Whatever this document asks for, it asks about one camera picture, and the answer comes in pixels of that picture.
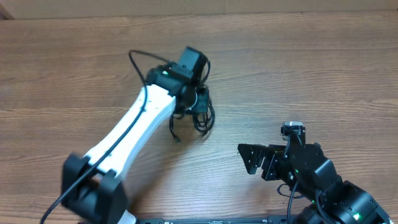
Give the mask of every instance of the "robotic arm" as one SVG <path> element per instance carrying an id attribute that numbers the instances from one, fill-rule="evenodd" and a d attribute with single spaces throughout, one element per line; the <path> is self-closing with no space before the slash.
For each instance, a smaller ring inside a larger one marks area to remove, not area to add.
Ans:
<path id="1" fill-rule="evenodd" d="M 261 167 L 265 181 L 283 180 L 290 187 L 287 224 L 392 224 L 370 194 L 347 180 L 342 181 L 321 145 L 305 143 L 305 126 L 301 122 L 286 122 L 280 133 L 286 146 L 239 144 L 238 151 L 249 174 L 255 174 Z M 313 204 L 291 221 L 295 191 Z"/>
<path id="2" fill-rule="evenodd" d="M 145 86 L 129 111 L 100 143 L 83 158 L 74 154 L 68 157 L 62 171 L 62 194 L 41 223 L 61 202 L 93 224 L 135 224 L 136 218 L 126 210 L 128 202 L 122 182 L 155 129 L 165 119 L 173 119 L 175 113 L 207 117 L 208 108 L 211 121 L 200 124 L 206 128 L 200 131 L 206 134 L 214 124 L 209 92 L 203 84 L 207 75 L 201 78 L 206 64 L 210 70 L 210 63 L 201 52 L 187 47 L 178 63 L 153 56 L 167 64 L 151 69 L 146 80 L 129 56 Z"/>

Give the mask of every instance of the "wooden table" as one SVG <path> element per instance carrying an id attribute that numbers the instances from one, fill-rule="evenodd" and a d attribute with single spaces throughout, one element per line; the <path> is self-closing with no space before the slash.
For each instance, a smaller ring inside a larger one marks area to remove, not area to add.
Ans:
<path id="1" fill-rule="evenodd" d="M 300 120 L 343 179 L 398 219 L 396 11 L 0 21 L 0 30 L 1 223 L 38 223 L 69 153 L 83 155 L 135 101 L 129 49 L 177 60 L 186 45 L 212 62 L 216 124 L 201 139 L 190 118 L 177 123 L 179 145 L 161 125 L 125 182 L 133 214 L 285 214 L 281 182 L 248 175 L 237 145 L 284 144 L 280 124 Z M 308 204 L 294 200 L 292 213 Z M 76 220 L 58 207 L 47 223 Z"/>

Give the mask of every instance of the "cable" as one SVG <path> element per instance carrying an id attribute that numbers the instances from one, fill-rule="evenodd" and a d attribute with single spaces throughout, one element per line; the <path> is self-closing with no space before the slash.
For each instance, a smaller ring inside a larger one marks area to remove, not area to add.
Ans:
<path id="1" fill-rule="evenodd" d="M 292 209 L 292 202 L 294 198 L 294 192 L 297 190 L 297 186 L 299 186 L 299 182 L 296 180 L 294 187 L 292 189 L 292 193 L 290 193 L 289 204 L 287 205 L 287 224 L 291 224 L 290 222 L 290 210 Z"/>
<path id="2" fill-rule="evenodd" d="M 332 222 L 329 218 L 326 217 L 325 213 L 323 212 L 321 205 L 319 203 L 319 196 L 322 194 L 322 191 L 316 189 L 315 190 L 315 204 L 317 205 L 317 209 L 321 217 L 329 224 L 336 224 Z"/>
<path id="3" fill-rule="evenodd" d="M 300 143 L 300 146 L 303 146 L 303 143 L 301 142 L 300 136 L 296 132 L 293 132 L 293 134 L 291 134 L 291 135 L 296 136 L 296 138 L 298 140 L 298 143 Z"/>
<path id="4" fill-rule="evenodd" d="M 202 80 L 200 81 L 199 86 L 197 87 L 197 89 L 201 89 L 201 88 L 206 88 L 205 86 L 205 82 L 207 80 L 207 78 L 209 77 L 210 74 L 210 67 L 211 67 L 211 63 L 209 60 L 207 60 L 207 73 L 205 75 L 205 77 L 202 78 Z M 209 105 L 208 105 L 208 109 L 210 111 L 210 114 L 208 113 L 192 113 L 192 121 L 193 121 L 193 127 L 199 131 L 200 133 L 202 133 L 202 137 L 205 136 L 214 126 L 215 123 L 215 119 L 216 119 L 216 114 L 214 111 L 214 107 L 213 104 L 211 103 L 211 99 L 209 98 Z M 179 143 L 181 142 L 180 138 L 174 133 L 174 121 L 173 119 L 176 118 L 175 117 L 176 113 L 173 113 L 169 119 L 169 129 L 170 132 L 174 138 L 174 141 Z M 185 114 L 179 114 L 180 117 L 177 117 L 177 119 L 182 119 L 183 116 Z"/>
<path id="5" fill-rule="evenodd" d="M 283 194 L 283 193 L 280 191 L 280 189 L 281 189 L 284 185 L 288 186 L 287 184 L 281 184 L 281 185 L 279 185 L 279 187 L 276 189 L 276 192 L 278 192 L 278 194 L 280 194 L 281 196 L 290 197 L 289 195 Z M 294 196 L 293 198 L 294 198 L 294 199 L 304 198 L 304 195 Z"/>
<path id="6" fill-rule="evenodd" d="M 163 57 L 161 57 L 159 55 L 152 54 L 152 53 L 149 53 L 149 52 L 145 52 L 145 51 L 141 51 L 141 50 L 130 50 L 129 55 L 131 55 L 132 52 L 137 53 L 137 54 L 141 54 L 141 55 L 146 55 L 148 57 L 152 57 L 154 59 L 161 60 L 161 61 L 166 62 L 166 63 L 170 62 L 170 60 L 167 60 L 166 58 L 163 58 Z"/>
<path id="7" fill-rule="evenodd" d="M 47 217 L 50 215 L 50 213 L 52 212 L 52 210 L 55 209 L 55 207 L 61 203 L 61 201 L 73 190 L 77 187 L 77 185 L 79 185 L 82 181 L 84 181 L 85 179 L 87 179 L 89 176 L 93 175 L 95 169 L 111 154 L 111 152 L 113 151 L 113 149 L 123 140 L 123 138 L 127 135 L 127 133 L 131 130 L 131 128 L 136 124 L 136 122 L 138 121 L 139 117 L 141 116 L 141 114 L 143 112 L 145 112 L 145 105 L 147 103 L 147 99 L 148 99 L 148 89 L 146 86 L 146 81 L 144 76 L 142 75 L 141 71 L 139 70 L 137 64 L 135 63 L 134 59 L 132 58 L 131 53 L 132 52 L 136 52 L 134 50 L 130 50 L 129 52 L 129 58 L 130 58 L 130 62 L 132 63 L 132 65 L 134 66 L 134 68 L 136 69 L 139 78 L 142 81 L 142 84 L 144 85 L 144 89 L 145 89 L 145 98 L 144 98 L 144 103 L 141 106 L 141 110 L 138 112 L 136 118 L 134 118 L 134 121 L 130 124 L 130 126 L 123 132 L 123 134 L 118 138 L 118 140 L 116 140 L 115 143 L 113 143 L 113 145 L 104 153 L 104 155 L 98 159 L 98 161 L 96 163 L 94 163 L 94 165 L 92 165 L 83 175 L 81 175 L 79 177 L 79 179 L 77 179 L 66 191 L 64 191 L 63 194 L 61 194 L 61 196 L 58 197 L 58 199 L 56 199 L 56 201 L 54 201 L 54 203 L 49 207 L 49 209 L 47 209 L 47 211 L 44 213 L 43 217 L 40 220 L 40 224 L 44 224 L 44 221 L 47 219 Z"/>
<path id="8" fill-rule="evenodd" d="M 205 77 L 201 80 L 201 85 L 205 84 L 207 78 L 209 77 L 209 74 L 210 74 L 210 61 L 207 60 L 207 73 L 206 73 Z"/>
<path id="9" fill-rule="evenodd" d="M 195 129 L 197 131 L 202 133 L 202 136 L 205 136 L 212 129 L 212 127 L 214 126 L 215 119 L 216 119 L 216 114 L 214 112 L 214 108 L 213 108 L 213 104 L 211 103 L 211 99 L 209 99 L 209 110 L 210 110 L 210 115 L 208 113 L 192 114 L 193 126 L 195 127 Z"/>
<path id="10" fill-rule="evenodd" d="M 145 51 L 141 51 L 141 50 L 131 50 L 131 52 L 141 54 L 141 55 L 146 55 L 148 57 L 152 57 L 157 60 L 161 60 L 163 62 L 170 63 L 170 60 L 167 60 L 166 58 L 163 58 L 161 56 L 158 56 L 156 54 L 152 54 L 149 52 L 145 52 Z M 209 60 L 207 60 L 206 63 L 207 63 L 206 75 L 201 79 L 200 84 L 197 88 L 204 88 L 205 82 L 206 82 L 207 78 L 209 77 L 211 63 Z M 208 109 L 210 111 L 210 114 L 192 113 L 193 126 L 197 131 L 202 133 L 202 136 L 205 136 L 212 129 L 212 127 L 214 126 L 214 123 L 215 123 L 215 118 L 216 118 L 215 111 L 214 111 L 213 105 L 211 104 L 210 99 L 209 99 Z M 177 143 L 180 143 L 181 142 L 180 138 L 174 133 L 174 118 L 182 119 L 185 116 L 185 114 L 184 113 L 179 114 L 180 115 L 179 117 L 175 117 L 175 115 L 176 115 L 176 113 L 173 113 L 170 116 L 169 129 L 170 129 L 170 133 L 172 134 L 172 136 L 174 138 L 174 141 Z"/>

